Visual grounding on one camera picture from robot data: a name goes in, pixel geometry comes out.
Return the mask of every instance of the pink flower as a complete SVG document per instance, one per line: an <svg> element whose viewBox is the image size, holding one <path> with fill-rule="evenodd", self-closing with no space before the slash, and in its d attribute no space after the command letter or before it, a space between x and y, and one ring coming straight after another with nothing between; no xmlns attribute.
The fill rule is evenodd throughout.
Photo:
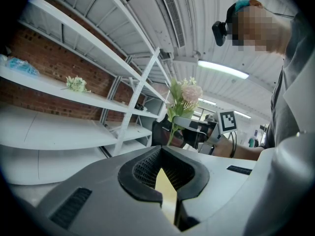
<svg viewBox="0 0 315 236"><path fill-rule="evenodd" d="M182 95L185 101L197 103L198 99L202 96L202 89L196 85L183 86Z"/></svg>

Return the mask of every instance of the white flower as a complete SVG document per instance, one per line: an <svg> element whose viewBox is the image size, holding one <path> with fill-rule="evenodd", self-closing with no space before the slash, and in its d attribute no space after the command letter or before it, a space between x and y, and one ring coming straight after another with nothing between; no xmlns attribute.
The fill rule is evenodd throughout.
<svg viewBox="0 0 315 236"><path fill-rule="evenodd" d="M196 103L202 96L202 89L200 86L190 85L182 87L182 95L185 101Z"/></svg>
<svg viewBox="0 0 315 236"><path fill-rule="evenodd" d="M78 76L75 78L71 78L70 76L67 77L66 85L70 90L77 92L91 92L85 88L86 84L86 81Z"/></svg>
<svg viewBox="0 0 315 236"><path fill-rule="evenodd" d="M195 80L194 77L190 77L189 82L192 83L193 85L196 85L196 83L197 83L197 81Z"/></svg>
<svg viewBox="0 0 315 236"><path fill-rule="evenodd" d="M188 84L188 80L186 80L186 78L183 79L183 85L187 85Z"/></svg>

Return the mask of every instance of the red brick wall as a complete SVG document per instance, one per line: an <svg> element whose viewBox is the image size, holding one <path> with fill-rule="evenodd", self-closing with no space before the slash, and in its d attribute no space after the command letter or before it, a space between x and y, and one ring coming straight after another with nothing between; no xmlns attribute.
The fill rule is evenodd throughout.
<svg viewBox="0 0 315 236"><path fill-rule="evenodd" d="M90 29L89 25L80 20L76 15L54 1L47 1L67 13L67 15L96 35L121 58L125 58L106 39L97 32L94 32L93 29ZM12 56L27 60L41 74L63 82L66 82L66 76L74 77L78 75L87 82L87 89L104 97L107 96L114 80L114 77L100 68L24 26L18 28L9 44L9 48L12 51ZM120 83L114 99L128 104L132 94L132 89L129 86ZM144 96L141 95L138 102L142 103L143 100ZM102 111L101 108L48 95L5 79L1 79L0 81L0 101L55 115L96 120L100 118ZM107 120L121 121L123 117L123 113L109 111ZM133 116L131 121L135 122L136 116Z"/></svg>

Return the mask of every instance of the blue plastic bag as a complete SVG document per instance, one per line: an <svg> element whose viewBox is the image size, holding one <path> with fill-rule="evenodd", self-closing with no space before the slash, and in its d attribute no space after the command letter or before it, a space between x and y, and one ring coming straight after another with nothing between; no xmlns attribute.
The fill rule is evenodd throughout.
<svg viewBox="0 0 315 236"><path fill-rule="evenodd" d="M38 75L39 71L30 65L27 61L18 58L11 58L8 60L6 66L10 69L26 72L31 75Z"/></svg>

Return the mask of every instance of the ceiling light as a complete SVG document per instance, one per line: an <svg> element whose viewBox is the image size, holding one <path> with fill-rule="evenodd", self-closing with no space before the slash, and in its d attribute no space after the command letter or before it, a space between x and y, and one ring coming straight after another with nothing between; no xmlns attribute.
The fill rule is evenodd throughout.
<svg viewBox="0 0 315 236"><path fill-rule="evenodd" d="M204 103L208 103L208 104L211 104L211 105L216 105L215 102L212 102L212 101L209 101L209 100L204 100L204 99L200 99L199 98L199 101L204 102Z"/></svg>
<svg viewBox="0 0 315 236"><path fill-rule="evenodd" d="M234 68L227 67L225 65L219 65L216 63L208 62L208 61L203 61L203 60L198 61L198 66L213 69L213 70L220 71L223 73L228 73L228 74L234 75L234 76L239 77L239 78L244 79L244 80L247 79L249 76L248 73L241 72L241 71L236 70Z"/></svg>
<svg viewBox="0 0 315 236"><path fill-rule="evenodd" d="M234 113L236 113L236 114L238 114L238 115L240 115L240 116L246 117L246 118L248 118L248 119L251 118L250 116L247 116L247 115L245 115L245 114L243 114L243 113L241 113L241 112L235 111L235 110L234 110Z"/></svg>

